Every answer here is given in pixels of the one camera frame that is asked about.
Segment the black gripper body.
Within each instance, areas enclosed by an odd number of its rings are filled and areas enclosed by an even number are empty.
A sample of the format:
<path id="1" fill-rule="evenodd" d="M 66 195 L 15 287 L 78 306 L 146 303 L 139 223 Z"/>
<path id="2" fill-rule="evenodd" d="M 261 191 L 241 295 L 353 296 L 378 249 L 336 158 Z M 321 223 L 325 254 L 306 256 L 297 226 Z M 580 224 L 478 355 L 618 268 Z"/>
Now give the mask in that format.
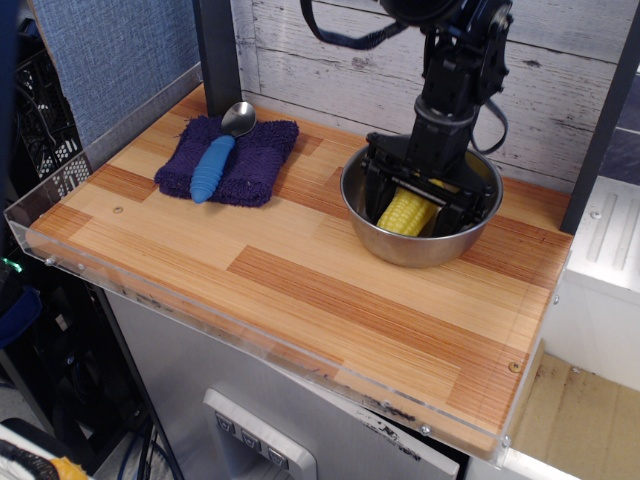
<path id="1" fill-rule="evenodd" d="M 444 202 L 474 206 L 485 199 L 487 204 L 493 188 L 466 161 L 479 107 L 440 112 L 419 98 L 415 111 L 411 133 L 367 135 L 367 167 L 395 173 L 394 179 Z"/>

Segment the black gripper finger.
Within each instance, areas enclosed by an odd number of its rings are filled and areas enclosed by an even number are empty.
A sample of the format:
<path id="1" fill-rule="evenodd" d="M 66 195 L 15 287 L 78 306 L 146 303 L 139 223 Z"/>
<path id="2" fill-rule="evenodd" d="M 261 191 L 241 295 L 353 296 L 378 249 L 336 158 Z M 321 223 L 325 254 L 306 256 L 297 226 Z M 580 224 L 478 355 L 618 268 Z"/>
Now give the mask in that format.
<path id="1" fill-rule="evenodd" d="M 470 208 L 448 204 L 436 216 L 434 236 L 451 236 L 480 224 L 486 216 L 486 200 L 480 199 Z"/>
<path id="2" fill-rule="evenodd" d="M 395 173 L 368 166 L 365 173 L 365 210 L 370 220 L 379 220 L 394 198 Z"/>

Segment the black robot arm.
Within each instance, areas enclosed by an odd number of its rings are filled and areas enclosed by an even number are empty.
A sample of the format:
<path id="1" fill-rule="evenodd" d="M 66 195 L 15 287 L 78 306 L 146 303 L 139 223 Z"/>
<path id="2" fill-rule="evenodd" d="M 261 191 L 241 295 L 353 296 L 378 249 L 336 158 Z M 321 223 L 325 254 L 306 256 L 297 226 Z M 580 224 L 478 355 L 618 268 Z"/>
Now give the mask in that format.
<path id="1" fill-rule="evenodd" d="M 408 135 L 371 133 L 362 167 L 365 211 L 378 221 L 395 190 L 405 187 L 440 209 L 437 236 L 484 221 L 497 183 L 468 163 L 482 106 L 500 92 L 508 70 L 509 1 L 385 1 L 385 11 L 425 36 L 424 86 Z"/>

